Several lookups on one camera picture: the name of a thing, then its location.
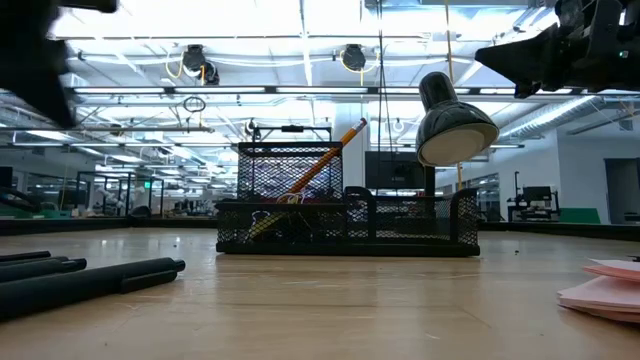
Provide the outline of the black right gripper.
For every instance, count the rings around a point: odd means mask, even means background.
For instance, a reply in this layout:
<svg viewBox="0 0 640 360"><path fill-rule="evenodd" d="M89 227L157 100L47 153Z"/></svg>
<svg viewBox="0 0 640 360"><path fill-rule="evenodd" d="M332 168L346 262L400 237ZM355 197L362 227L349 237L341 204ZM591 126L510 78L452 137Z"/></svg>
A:
<svg viewBox="0 0 640 360"><path fill-rule="evenodd" d="M476 51L515 95L565 87L640 92L640 0L557 0L558 23L533 38Z"/></svg>

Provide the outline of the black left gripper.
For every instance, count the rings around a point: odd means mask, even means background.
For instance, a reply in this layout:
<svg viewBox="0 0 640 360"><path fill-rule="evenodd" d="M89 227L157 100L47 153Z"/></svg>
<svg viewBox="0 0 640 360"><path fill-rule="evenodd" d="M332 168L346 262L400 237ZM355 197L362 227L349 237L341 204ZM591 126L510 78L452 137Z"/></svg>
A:
<svg viewBox="0 0 640 360"><path fill-rule="evenodd" d="M118 0L0 0L0 89L58 127L73 128L76 121L60 80L69 72L68 48L62 40L44 39L60 7L114 13Z"/></svg>

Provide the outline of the black pen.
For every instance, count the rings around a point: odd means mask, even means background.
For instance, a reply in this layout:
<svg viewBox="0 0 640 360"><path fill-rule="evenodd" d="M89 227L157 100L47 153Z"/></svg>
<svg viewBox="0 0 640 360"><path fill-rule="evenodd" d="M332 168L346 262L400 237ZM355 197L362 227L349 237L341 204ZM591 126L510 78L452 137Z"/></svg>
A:
<svg viewBox="0 0 640 360"><path fill-rule="evenodd" d="M59 260L47 259L16 265L0 266L0 283L12 282L59 273L84 270L87 261L84 258Z"/></svg>
<svg viewBox="0 0 640 360"><path fill-rule="evenodd" d="M0 322L170 283L186 262L169 257L0 284Z"/></svg>
<svg viewBox="0 0 640 360"><path fill-rule="evenodd" d="M49 251L5 254L5 255L0 255L0 263L36 260L36 259L49 258L50 256L51 256L51 253Z"/></svg>

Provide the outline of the yellow pencil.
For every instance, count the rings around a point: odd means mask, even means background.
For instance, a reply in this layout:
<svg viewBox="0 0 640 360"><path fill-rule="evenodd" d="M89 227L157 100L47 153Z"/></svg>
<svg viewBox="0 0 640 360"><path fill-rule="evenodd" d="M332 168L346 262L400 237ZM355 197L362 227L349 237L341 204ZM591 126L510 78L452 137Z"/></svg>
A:
<svg viewBox="0 0 640 360"><path fill-rule="evenodd" d="M329 162L341 153L341 149L348 145L367 125L367 120L361 118L358 123L351 127L340 139L340 148L331 148L325 153L289 190L287 193L302 192L311 180L329 164Z"/></svg>

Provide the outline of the black mesh desk organizer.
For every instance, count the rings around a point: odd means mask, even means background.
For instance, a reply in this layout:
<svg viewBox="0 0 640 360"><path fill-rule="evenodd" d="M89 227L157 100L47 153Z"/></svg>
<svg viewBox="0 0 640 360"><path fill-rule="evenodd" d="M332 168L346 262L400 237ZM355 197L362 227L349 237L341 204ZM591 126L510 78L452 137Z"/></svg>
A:
<svg viewBox="0 0 640 360"><path fill-rule="evenodd" d="M237 197L217 204L217 251L243 255L472 257L480 253L475 189L446 196L375 195L344 186L341 153L302 190L278 204L339 142L241 143ZM250 240L251 214L286 217Z"/></svg>

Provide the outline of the yellow eraser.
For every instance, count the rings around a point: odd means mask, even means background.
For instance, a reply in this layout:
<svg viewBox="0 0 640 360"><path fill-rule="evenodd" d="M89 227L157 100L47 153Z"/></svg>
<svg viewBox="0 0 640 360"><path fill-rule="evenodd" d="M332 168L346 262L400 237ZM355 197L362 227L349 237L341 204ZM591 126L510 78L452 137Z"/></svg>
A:
<svg viewBox="0 0 640 360"><path fill-rule="evenodd" d="M285 217L286 217L286 214L284 212L275 212L275 213L269 213L266 216L262 217L261 219L254 221L249 229L248 238L250 240L257 238L261 233L270 229L279 220Z"/></svg>

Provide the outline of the black desk lamp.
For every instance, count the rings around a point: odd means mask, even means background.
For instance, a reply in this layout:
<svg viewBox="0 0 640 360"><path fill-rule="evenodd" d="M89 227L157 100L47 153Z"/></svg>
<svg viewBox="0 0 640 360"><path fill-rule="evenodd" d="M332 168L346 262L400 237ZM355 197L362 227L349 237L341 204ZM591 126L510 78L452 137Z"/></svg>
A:
<svg viewBox="0 0 640 360"><path fill-rule="evenodd" d="M424 195L435 194L435 168L467 161L488 149L499 128L478 107L458 99L443 72L425 75L418 85L425 110L416 138L418 162L425 170Z"/></svg>

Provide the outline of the background desk with monitor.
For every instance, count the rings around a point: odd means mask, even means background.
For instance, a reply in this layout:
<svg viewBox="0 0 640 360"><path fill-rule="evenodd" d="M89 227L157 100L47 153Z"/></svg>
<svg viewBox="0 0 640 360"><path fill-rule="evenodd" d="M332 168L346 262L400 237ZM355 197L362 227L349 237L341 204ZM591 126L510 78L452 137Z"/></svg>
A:
<svg viewBox="0 0 640 360"><path fill-rule="evenodd" d="M558 191L550 186L519 186L514 172L515 195L507 199L508 222L558 222L561 214Z"/></svg>

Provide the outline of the green panel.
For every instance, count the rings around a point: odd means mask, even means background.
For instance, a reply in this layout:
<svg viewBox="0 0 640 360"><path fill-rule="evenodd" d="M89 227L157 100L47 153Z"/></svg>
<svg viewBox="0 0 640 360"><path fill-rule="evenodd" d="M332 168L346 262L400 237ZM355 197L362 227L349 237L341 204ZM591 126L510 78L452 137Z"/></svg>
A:
<svg viewBox="0 0 640 360"><path fill-rule="evenodd" d="M600 216L596 208L561 208L559 222L574 224L600 224Z"/></svg>

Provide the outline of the black computer monitor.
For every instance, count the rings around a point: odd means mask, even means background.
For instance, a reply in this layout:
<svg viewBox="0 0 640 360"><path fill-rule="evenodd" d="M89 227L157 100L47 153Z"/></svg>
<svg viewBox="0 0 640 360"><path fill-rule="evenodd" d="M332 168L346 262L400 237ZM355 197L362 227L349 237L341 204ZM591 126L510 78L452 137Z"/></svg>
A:
<svg viewBox="0 0 640 360"><path fill-rule="evenodd" d="M369 189L423 189L424 167L410 152L365 153L365 185Z"/></svg>

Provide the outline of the black frame workcell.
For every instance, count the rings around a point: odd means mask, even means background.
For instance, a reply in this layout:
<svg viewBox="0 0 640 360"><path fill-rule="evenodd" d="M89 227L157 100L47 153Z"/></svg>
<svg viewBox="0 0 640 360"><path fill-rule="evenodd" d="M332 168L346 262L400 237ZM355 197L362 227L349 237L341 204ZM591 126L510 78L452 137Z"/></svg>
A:
<svg viewBox="0 0 640 360"><path fill-rule="evenodd" d="M165 210L165 181L132 171L79 172L74 195L80 217L127 217L141 207L159 217Z"/></svg>

